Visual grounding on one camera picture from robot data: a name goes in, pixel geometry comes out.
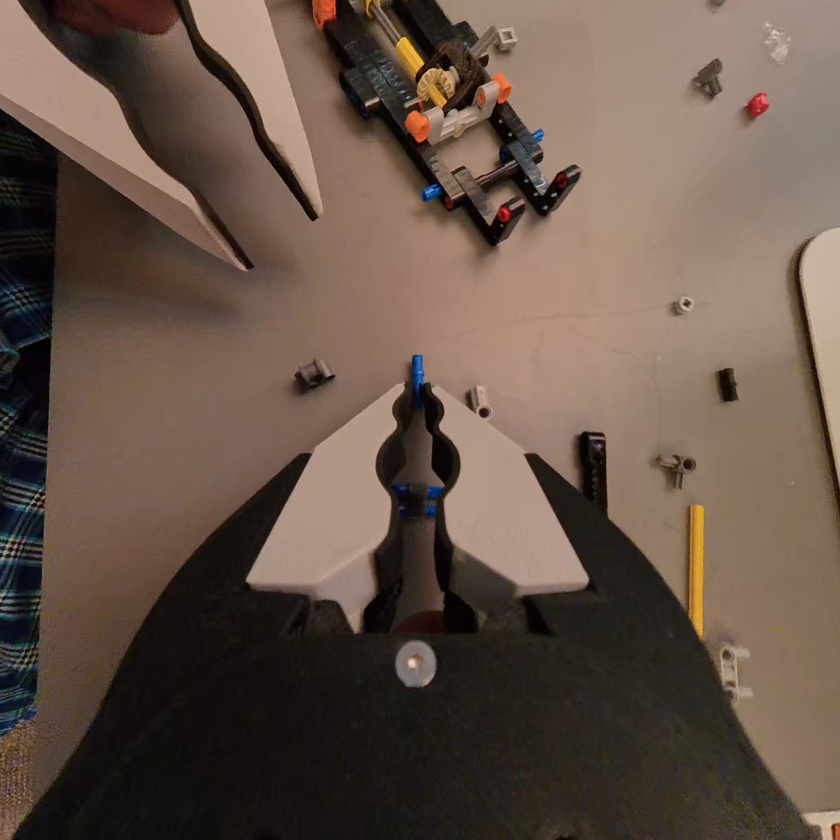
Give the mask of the black lego chassis assembly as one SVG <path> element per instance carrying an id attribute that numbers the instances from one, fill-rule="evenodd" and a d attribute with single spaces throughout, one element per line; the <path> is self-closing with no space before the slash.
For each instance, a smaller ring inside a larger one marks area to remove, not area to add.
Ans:
<path id="1" fill-rule="evenodd" d="M 347 98 L 364 119 L 383 121 L 427 180 L 422 200 L 464 209 L 488 245 L 509 237 L 526 205 L 547 217 L 577 186 L 577 165 L 543 175 L 543 132 L 511 106 L 510 81 L 490 73 L 490 52 L 471 53 L 483 32 L 452 22 L 438 2 L 316 1 L 311 10 Z M 485 124 L 499 139 L 499 163 L 482 175 L 450 168 L 439 147 Z"/>

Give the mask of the blue plaid shirt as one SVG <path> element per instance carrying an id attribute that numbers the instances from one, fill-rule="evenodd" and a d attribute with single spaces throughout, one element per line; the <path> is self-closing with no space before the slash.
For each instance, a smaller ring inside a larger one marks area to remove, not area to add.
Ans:
<path id="1" fill-rule="evenodd" d="M 58 154 L 1 114 L 1 735 L 35 715 Z"/>

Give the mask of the yellow lego axle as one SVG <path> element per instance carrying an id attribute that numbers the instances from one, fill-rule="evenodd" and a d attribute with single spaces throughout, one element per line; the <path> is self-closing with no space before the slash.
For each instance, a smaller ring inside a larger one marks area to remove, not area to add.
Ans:
<path id="1" fill-rule="evenodd" d="M 703 639 L 705 630 L 705 537 L 705 508 L 697 504 L 691 505 L 689 506 L 686 609 L 700 639 Z"/>

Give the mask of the white board with rounded corners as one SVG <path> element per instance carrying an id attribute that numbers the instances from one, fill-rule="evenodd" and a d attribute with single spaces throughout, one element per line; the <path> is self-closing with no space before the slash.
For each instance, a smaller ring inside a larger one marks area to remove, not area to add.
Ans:
<path id="1" fill-rule="evenodd" d="M 839 228 L 810 238 L 796 260 L 795 276 L 826 451 L 839 495 Z"/>

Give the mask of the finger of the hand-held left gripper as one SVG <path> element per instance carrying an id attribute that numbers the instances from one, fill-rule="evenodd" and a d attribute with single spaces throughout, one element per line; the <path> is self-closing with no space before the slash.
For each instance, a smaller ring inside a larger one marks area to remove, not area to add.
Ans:
<path id="1" fill-rule="evenodd" d="M 263 1 L 179 1 L 202 66 L 235 97 L 255 141 L 304 213 L 322 215 L 308 137 Z"/>
<path id="2" fill-rule="evenodd" d="M 178 235 L 240 270 L 253 267 L 203 196 L 147 153 L 113 93 L 67 58 L 20 2 L 1 3 L 1 104 Z"/>

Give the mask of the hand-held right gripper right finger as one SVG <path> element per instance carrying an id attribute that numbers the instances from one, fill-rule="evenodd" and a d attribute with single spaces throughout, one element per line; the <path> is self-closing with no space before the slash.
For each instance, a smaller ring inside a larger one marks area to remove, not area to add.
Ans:
<path id="1" fill-rule="evenodd" d="M 434 559 L 455 633 L 532 595 L 584 591 L 589 575 L 524 449 L 438 385 L 423 387 L 436 502 Z"/>

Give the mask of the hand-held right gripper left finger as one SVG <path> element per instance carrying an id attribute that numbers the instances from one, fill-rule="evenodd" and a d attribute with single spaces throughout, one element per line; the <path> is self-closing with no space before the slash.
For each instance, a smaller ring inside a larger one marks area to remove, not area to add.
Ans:
<path id="1" fill-rule="evenodd" d="M 412 387 L 398 384 L 312 450 L 248 573 L 250 589 L 336 602 L 362 631 L 369 604 L 402 576 L 392 484 L 412 419 Z"/>

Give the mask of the long black lego rack beam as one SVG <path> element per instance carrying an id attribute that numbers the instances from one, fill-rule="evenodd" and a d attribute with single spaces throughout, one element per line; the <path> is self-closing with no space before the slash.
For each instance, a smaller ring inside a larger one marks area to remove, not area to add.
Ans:
<path id="1" fill-rule="evenodd" d="M 581 493 L 603 513 L 608 514 L 606 437 L 586 431 L 578 437 L 581 464 Z"/>

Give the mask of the small dark grey axle connector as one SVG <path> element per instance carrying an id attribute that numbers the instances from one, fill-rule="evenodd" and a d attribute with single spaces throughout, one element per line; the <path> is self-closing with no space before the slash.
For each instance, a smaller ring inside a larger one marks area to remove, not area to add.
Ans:
<path id="1" fill-rule="evenodd" d="M 656 464 L 668 473 L 673 486 L 678 490 L 682 490 L 685 477 L 693 473 L 697 468 L 697 461 L 694 458 L 683 455 L 658 455 L 656 457 Z"/>

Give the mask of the grey connector with blue pins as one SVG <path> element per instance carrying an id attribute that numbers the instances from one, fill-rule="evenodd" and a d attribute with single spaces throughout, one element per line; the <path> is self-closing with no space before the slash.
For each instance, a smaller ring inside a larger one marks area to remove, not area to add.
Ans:
<path id="1" fill-rule="evenodd" d="M 437 501 L 443 487 L 430 486 L 424 482 L 394 484 L 392 489 L 397 498 L 397 510 L 406 520 L 434 519 L 437 515 Z"/>

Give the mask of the light grey lego cross connector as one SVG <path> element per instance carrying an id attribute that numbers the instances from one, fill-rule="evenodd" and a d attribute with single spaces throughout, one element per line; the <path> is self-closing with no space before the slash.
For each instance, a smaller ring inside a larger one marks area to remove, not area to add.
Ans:
<path id="1" fill-rule="evenodd" d="M 750 658 L 750 651 L 732 642 L 718 642 L 716 644 L 715 661 L 721 687 L 732 705 L 739 705 L 753 697 L 753 691 L 741 680 L 740 666 L 742 661 Z"/>

